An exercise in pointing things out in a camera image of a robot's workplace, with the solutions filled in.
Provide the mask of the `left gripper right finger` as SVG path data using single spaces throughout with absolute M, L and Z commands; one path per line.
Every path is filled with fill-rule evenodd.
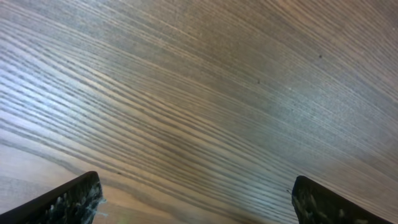
M 391 224 L 303 175 L 291 196 L 300 224 Z

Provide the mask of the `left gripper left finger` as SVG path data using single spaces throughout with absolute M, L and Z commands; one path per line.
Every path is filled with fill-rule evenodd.
M 89 171 L 19 207 L 1 214 L 9 224 L 91 224 L 103 191 L 97 172 Z

